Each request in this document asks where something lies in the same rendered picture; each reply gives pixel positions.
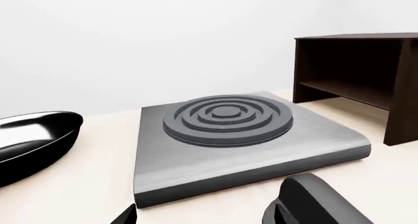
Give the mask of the dark grey round stove burner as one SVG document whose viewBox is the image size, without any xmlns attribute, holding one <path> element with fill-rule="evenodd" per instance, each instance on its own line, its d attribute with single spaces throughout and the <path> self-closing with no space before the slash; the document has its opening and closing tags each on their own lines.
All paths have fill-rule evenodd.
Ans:
<svg viewBox="0 0 418 224">
<path fill-rule="evenodd" d="M 291 109 L 254 95 L 218 95 L 178 103 L 166 111 L 163 129 L 187 144 L 233 148 L 281 137 L 293 126 Z"/>
</svg>

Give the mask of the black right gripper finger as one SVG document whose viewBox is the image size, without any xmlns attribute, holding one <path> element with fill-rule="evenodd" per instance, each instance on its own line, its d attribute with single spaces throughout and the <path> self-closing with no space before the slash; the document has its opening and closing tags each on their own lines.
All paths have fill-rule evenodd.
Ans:
<svg viewBox="0 0 418 224">
<path fill-rule="evenodd" d="M 124 212 L 122 212 L 110 224 L 136 224 L 137 208 L 135 204 L 131 204 Z"/>
</svg>

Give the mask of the silver flat stove base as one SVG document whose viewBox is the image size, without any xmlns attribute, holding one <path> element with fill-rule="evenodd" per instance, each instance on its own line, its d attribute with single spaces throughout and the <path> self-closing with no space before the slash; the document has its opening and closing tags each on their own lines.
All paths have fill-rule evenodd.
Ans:
<svg viewBox="0 0 418 224">
<path fill-rule="evenodd" d="M 257 145 L 212 148 L 173 139 L 163 129 L 167 110 L 178 103 L 142 108 L 134 173 L 138 208 L 174 202 L 290 174 L 368 157 L 370 141 L 360 133 L 270 92 L 293 113 L 292 128 Z"/>
</svg>

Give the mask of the dark brown wooden cabinet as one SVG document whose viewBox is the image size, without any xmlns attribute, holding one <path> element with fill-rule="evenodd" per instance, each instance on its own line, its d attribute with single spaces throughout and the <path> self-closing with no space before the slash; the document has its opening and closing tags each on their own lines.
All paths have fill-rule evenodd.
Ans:
<svg viewBox="0 0 418 224">
<path fill-rule="evenodd" d="M 344 97 L 389 112 L 383 143 L 418 141 L 418 33 L 295 39 L 293 102 Z"/>
</svg>

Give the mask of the glossy black frying pan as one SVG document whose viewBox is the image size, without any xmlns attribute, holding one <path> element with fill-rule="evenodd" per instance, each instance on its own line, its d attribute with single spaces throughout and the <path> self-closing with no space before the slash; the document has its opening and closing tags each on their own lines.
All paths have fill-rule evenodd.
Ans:
<svg viewBox="0 0 418 224">
<path fill-rule="evenodd" d="M 37 112 L 0 119 L 0 188 L 53 165 L 73 147 L 84 122 L 74 112 Z"/>
</svg>

